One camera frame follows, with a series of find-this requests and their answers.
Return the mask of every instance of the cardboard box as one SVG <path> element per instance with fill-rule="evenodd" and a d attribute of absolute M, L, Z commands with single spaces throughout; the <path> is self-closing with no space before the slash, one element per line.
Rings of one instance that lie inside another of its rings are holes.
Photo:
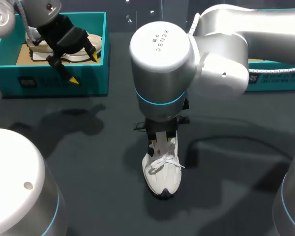
<path fill-rule="evenodd" d="M 102 36 L 101 61 L 64 63 L 79 85 L 64 81 L 47 62 L 32 62 L 25 43 L 22 19 L 16 15 L 14 31 L 0 39 L 0 90 L 3 97 L 64 97 L 107 95 L 110 41 L 105 12 L 65 13 L 72 23 Z"/>

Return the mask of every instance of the robotic arm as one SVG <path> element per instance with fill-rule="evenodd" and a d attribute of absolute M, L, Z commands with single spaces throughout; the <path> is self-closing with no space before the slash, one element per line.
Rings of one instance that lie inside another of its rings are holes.
<path fill-rule="evenodd" d="M 28 26 L 37 28 L 40 40 L 45 40 L 53 50 L 53 55 L 47 58 L 48 63 L 55 68 L 63 78 L 78 83 L 65 69 L 60 58 L 64 54 L 74 54 L 85 48 L 92 61 L 96 61 L 96 49 L 88 40 L 84 29 L 75 27 L 69 18 L 60 15 L 60 0 L 15 0 L 17 9 L 22 16 L 26 29 Z M 0 38 L 8 36 L 14 28 L 14 0 L 0 0 Z"/>
<path fill-rule="evenodd" d="M 190 87 L 206 97 L 234 97 L 248 86 L 248 58 L 295 64 L 295 10 L 216 5 L 201 15 L 196 36 L 167 22 L 149 23 L 130 43 L 143 114 L 174 118 Z"/>
<path fill-rule="evenodd" d="M 143 159 L 143 171 L 153 193 L 169 196 L 181 178 L 176 130 L 179 112 L 188 108 L 187 89 L 206 97 L 236 97 L 248 86 L 249 58 L 295 64 L 295 10 L 216 5 L 196 15 L 188 34 L 168 22 L 149 23 L 133 35 L 130 55 L 140 110 L 146 117 L 142 128 L 154 148 Z M 169 149 L 162 155 L 172 138 L 175 154 L 169 156 Z M 155 170 L 159 163 L 161 168 Z M 295 160 L 275 198 L 273 221 L 280 236 L 295 236 Z"/>

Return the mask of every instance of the teal box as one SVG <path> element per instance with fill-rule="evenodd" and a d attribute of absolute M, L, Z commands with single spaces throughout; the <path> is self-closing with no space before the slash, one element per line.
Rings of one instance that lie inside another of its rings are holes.
<path fill-rule="evenodd" d="M 16 15 L 9 37 L 0 39 L 0 90 L 3 97 L 104 96 L 108 94 L 110 41 L 106 12 L 63 13 L 72 23 L 91 34 L 102 36 L 101 63 L 70 63 L 65 67 L 80 82 L 64 81 L 50 65 L 16 65 L 25 28 Z M 30 86 L 24 87 L 24 80 Z"/>
<path fill-rule="evenodd" d="M 260 9 L 262 11 L 295 10 L 293 9 Z M 275 61 L 250 61 L 250 69 L 276 70 L 295 68 L 295 65 Z M 281 74 L 249 73 L 247 91 L 295 91 L 295 72 Z"/>

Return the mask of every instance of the cable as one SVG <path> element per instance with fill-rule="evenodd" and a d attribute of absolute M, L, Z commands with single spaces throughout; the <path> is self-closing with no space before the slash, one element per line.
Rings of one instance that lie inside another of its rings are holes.
<path fill-rule="evenodd" d="M 164 5 L 163 5 L 163 0 L 161 0 L 161 13 L 162 13 L 162 20 L 164 16 Z"/>
<path fill-rule="evenodd" d="M 139 124 L 144 124 L 144 125 L 143 127 L 138 128 Z M 146 129 L 144 121 L 137 123 L 136 128 L 134 130 L 145 133 L 145 130 L 142 130 L 142 129 Z"/>
<path fill-rule="evenodd" d="M 293 72 L 295 72 L 295 68 L 277 69 L 277 70 L 249 69 L 249 73 L 256 73 L 256 74 L 281 74 L 281 73 L 293 73 Z"/>
<path fill-rule="evenodd" d="M 32 35 L 31 31 L 30 31 L 30 28 L 29 28 L 29 24 L 28 24 L 28 21 L 26 19 L 26 14 L 25 14 L 25 11 L 23 9 L 23 6 L 20 2 L 20 0 L 15 0 L 15 4 L 16 6 L 18 7 L 19 11 L 20 11 L 20 16 L 22 18 L 22 21 L 23 21 L 23 24 L 24 24 L 24 27 L 25 27 L 25 31 L 26 33 L 28 34 L 29 36 L 29 39 L 32 41 L 32 42 L 35 42 L 36 39 L 34 38 L 34 36 Z"/>
<path fill-rule="evenodd" d="M 236 135 L 217 135 L 217 136 L 209 136 L 205 138 L 196 139 L 194 142 L 205 142 L 210 140 L 217 140 L 217 139 L 245 139 L 249 141 L 254 141 L 256 143 L 262 144 L 272 150 L 275 150 L 276 152 L 280 153 L 281 155 L 285 156 L 289 160 L 293 160 L 293 157 L 288 155 L 286 152 L 282 151 L 281 149 L 277 148 L 276 146 L 269 144 L 263 140 L 248 137 L 248 136 L 236 136 Z"/>
<path fill-rule="evenodd" d="M 192 22 L 192 25 L 191 25 L 191 28 L 190 28 L 188 34 L 191 34 L 191 35 L 194 34 L 194 32 L 196 31 L 196 28 L 197 28 L 197 25 L 198 25 L 199 19 L 200 19 L 200 14 L 197 13 L 197 14 L 195 15 L 195 18 L 193 19 L 193 22 Z"/>

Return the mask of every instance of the sneaker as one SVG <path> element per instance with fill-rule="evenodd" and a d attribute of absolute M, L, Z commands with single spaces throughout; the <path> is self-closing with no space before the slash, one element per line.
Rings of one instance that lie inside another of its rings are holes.
<path fill-rule="evenodd" d="M 167 140 L 166 132 L 156 133 L 156 142 L 149 145 L 149 152 L 142 161 L 144 177 L 150 190 L 160 198 L 170 198 L 181 180 L 181 168 L 177 155 L 178 139 Z"/>
<path fill-rule="evenodd" d="M 29 47 L 30 55 L 33 61 L 45 61 L 47 59 L 47 56 L 51 55 L 53 50 L 48 46 L 46 41 L 42 41 L 38 46 L 35 46 L 33 42 L 30 40 L 27 33 L 25 35 L 25 39 L 26 44 Z M 90 40 L 91 44 L 96 48 L 97 56 L 99 57 L 102 51 L 102 37 L 88 33 L 88 39 Z M 65 54 L 61 57 L 61 60 L 65 60 L 68 62 L 84 62 L 89 61 L 90 58 L 86 53 L 85 49 L 83 48 L 78 53 Z"/>

